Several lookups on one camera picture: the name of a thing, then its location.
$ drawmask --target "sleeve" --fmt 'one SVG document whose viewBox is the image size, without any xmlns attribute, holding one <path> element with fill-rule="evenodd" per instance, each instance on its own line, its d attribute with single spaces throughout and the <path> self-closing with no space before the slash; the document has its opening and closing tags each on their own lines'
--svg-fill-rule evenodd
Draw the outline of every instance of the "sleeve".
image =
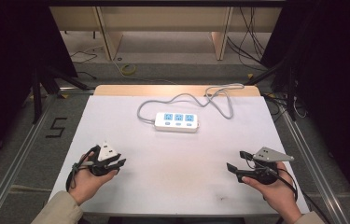
<svg viewBox="0 0 350 224">
<path fill-rule="evenodd" d="M 60 191 L 49 200 L 32 223 L 77 223 L 81 219 L 82 214 L 81 208 L 72 196 L 65 191 Z"/>
<path fill-rule="evenodd" d="M 316 212 L 310 212 L 298 219 L 294 224 L 324 224 L 323 220 L 317 215 Z"/>
</svg>

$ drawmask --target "white table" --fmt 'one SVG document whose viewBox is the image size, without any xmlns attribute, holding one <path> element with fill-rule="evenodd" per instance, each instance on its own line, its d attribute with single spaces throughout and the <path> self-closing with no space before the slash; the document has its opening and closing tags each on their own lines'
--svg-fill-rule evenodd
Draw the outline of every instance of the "white table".
<svg viewBox="0 0 350 224">
<path fill-rule="evenodd" d="M 186 102 L 151 104 L 142 110 L 142 115 L 151 119 L 162 111 L 197 114 L 200 129 L 196 133 L 157 132 L 137 118 L 137 107 L 144 101 L 170 98 L 91 96 L 51 197 L 64 190 L 72 164 L 91 147 L 107 140 L 127 160 L 113 180 L 82 204 L 87 213 L 124 217 L 276 214 L 259 192 L 239 184 L 226 166 L 229 162 L 249 170 L 239 157 L 240 150 L 255 153 L 270 147 L 285 152 L 264 99 L 232 97 L 233 119 L 224 119 L 210 105 L 200 108 Z M 217 104 L 228 111 L 225 98 L 217 98 Z M 294 176 L 289 163 L 286 166 Z M 300 192 L 298 206 L 302 213 L 309 212 Z"/>
</svg>

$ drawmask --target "gray floor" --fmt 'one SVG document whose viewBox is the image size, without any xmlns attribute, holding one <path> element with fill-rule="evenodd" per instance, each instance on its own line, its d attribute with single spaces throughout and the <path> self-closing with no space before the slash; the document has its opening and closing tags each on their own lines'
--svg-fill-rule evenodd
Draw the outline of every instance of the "gray floor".
<svg viewBox="0 0 350 224">
<path fill-rule="evenodd" d="M 232 34 L 232 39 L 240 41 L 242 34 Z M 269 38 L 262 34 L 261 42 Z M 91 33 L 68 32 L 63 35 L 69 53 L 84 51 L 101 45 L 101 39 L 91 38 Z M 245 47 L 253 52 L 250 42 Z M 90 86 L 100 84 L 168 84 L 166 81 L 144 81 L 122 77 L 117 67 L 105 59 L 101 48 L 90 49 L 89 53 L 96 53 L 97 57 L 88 63 L 75 63 L 78 72 L 88 72 L 97 77 L 92 79 L 85 74 L 79 74 L 79 80 Z M 223 61 L 217 61 L 213 52 L 213 45 L 208 33 L 128 33 L 122 39 L 119 53 L 115 60 L 119 66 L 131 63 L 136 65 L 134 78 L 166 79 L 178 84 L 225 84 L 232 82 L 246 82 L 247 74 L 257 75 L 260 71 L 244 67 L 238 56 L 226 50 Z M 255 65 L 250 61 L 244 63 Z M 64 88 L 71 85 L 58 80 Z M 269 79 L 259 83 L 261 92 L 270 92 Z M 83 109 L 88 101 L 88 94 L 69 93 L 62 98 L 55 99 L 45 122 L 31 151 L 18 173 L 12 188 L 9 191 L 1 209 L 0 223 L 30 223 L 38 214 L 49 198 L 58 172 L 70 147 L 77 125 L 81 119 Z M 277 110 L 276 105 L 267 103 L 271 112 Z M 13 162 L 20 150 L 23 140 L 32 128 L 33 100 L 28 98 L 24 107 L 14 120 L 0 149 L 0 183 L 6 174 L 6 169 Z M 57 122 L 57 126 L 64 127 L 61 138 L 46 138 L 47 135 L 57 134 L 50 126 L 55 118 L 66 118 Z M 318 191 L 316 184 L 306 169 L 301 152 L 291 135 L 285 122 L 285 117 L 273 115 L 275 125 L 283 146 L 289 155 L 296 160 L 292 167 L 300 187 L 318 204 L 329 217 L 329 210 Z M 335 160 L 321 138 L 318 129 L 310 117 L 298 118 L 297 124 L 301 127 L 308 145 L 316 157 L 320 168 L 329 182 L 329 186 L 341 203 L 341 207 L 350 222 L 350 185 L 344 178 Z M 108 217 L 86 215 L 92 223 L 106 223 Z M 277 216 L 246 217 L 245 223 L 273 223 Z"/>
</svg>

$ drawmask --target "human hand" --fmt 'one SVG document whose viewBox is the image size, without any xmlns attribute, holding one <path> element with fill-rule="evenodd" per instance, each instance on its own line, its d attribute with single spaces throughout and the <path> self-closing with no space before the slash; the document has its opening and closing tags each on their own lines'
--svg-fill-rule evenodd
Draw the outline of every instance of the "human hand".
<svg viewBox="0 0 350 224">
<path fill-rule="evenodd" d="M 107 175 L 96 176 L 90 170 L 80 169 L 75 175 L 77 185 L 74 188 L 69 188 L 69 194 L 75 199 L 78 205 L 91 199 L 98 189 L 106 182 L 111 180 L 117 174 L 117 170 L 109 172 Z"/>
<path fill-rule="evenodd" d="M 292 185 L 291 177 L 282 170 L 287 170 L 282 162 L 277 162 L 279 175 Z M 267 201 L 268 205 L 278 212 L 286 223 L 294 223 L 301 217 L 301 212 L 296 204 L 294 192 L 281 180 L 276 180 L 271 185 L 263 185 L 258 180 L 250 177 L 242 177 L 242 181 L 258 190 Z"/>
</svg>

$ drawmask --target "person's left hand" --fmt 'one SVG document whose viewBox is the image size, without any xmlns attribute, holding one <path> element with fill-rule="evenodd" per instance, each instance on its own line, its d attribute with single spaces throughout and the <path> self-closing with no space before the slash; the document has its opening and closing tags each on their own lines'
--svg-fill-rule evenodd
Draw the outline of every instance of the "person's left hand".
<svg viewBox="0 0 350 224">
<path fill-rule="evenodd" d="M 81 169 L 75 175 L 75 181 L 77 183 L 76 187 L 73 189 L 69 188 L 68 192 L 75 199 L 76 203 L 78 205 L 81 205 L 82 203 L 91 199 L 98 191 L 98 189 L 103 184 L 111 180 L 116 174 L 117 171 L 114 170 L 107 175 L 96 176 L 93 175 L 88 168 Z"/>
</svg>

